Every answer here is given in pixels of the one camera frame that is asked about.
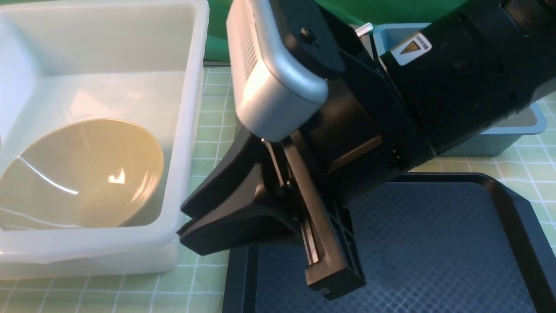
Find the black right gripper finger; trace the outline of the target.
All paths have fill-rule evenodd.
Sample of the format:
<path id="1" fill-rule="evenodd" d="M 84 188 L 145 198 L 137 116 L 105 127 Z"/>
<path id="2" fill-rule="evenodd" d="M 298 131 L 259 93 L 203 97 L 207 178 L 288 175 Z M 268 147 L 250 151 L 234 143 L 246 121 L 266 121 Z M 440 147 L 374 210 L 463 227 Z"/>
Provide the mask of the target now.
<path id="1" fill-rule="evenodd" d="M 271 143 L 245 128 L 181 206 L 180 243 L 206 256 L 259 244 L 302 245 L 301 206 L 286 158 L 290 137 Z"/>

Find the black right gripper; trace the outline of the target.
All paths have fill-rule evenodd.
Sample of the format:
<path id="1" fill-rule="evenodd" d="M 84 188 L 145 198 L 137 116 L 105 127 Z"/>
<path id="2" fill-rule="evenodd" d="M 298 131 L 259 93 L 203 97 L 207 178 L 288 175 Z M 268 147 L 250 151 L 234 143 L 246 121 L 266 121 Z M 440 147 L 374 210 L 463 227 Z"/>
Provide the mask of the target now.
<path id="1" fill-rule="evenodd" d="M 282 143 L 265 143 L 300 227 L 307 286 L 335 300 L 367 284 L 349 200 L 435 152 L 399 89 L 356 30 L 313 0 L 272 0 L 281 40 L 328 86 L 325 103 Z"/>

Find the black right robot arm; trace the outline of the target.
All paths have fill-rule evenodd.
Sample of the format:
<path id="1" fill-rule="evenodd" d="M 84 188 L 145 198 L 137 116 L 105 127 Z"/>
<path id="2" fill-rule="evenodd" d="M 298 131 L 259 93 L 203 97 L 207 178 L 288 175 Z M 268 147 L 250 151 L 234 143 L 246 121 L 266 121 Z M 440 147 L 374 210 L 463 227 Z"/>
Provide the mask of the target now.
<path id="1" fill-rule="evenodd" d="M 381 55 L 314 0 L 235 0 L 226 30 L 242 126 L 179 241 L 302 241 L 328 300 L 367 283 L 350 200 L 555 91 L 553 0 L 469 0 Z"/>

